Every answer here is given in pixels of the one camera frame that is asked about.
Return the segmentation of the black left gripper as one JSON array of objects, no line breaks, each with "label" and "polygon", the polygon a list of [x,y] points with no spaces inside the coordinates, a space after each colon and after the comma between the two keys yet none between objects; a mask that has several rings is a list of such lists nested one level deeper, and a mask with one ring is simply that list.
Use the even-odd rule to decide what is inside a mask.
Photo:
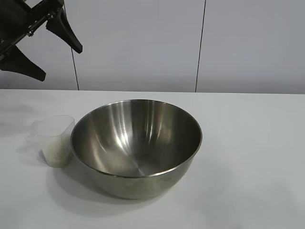
[{"label": "black left gripper", "polygon": [[0,69],[20,73],[43,82],[46,73],[16,46],[25,36],[32,36],[44,23],[46,29],[65,41],[74,51],[83,46],[74,34],[63,9],[62,0],[42,0],[30,7],[24,0],[0,2]]}]

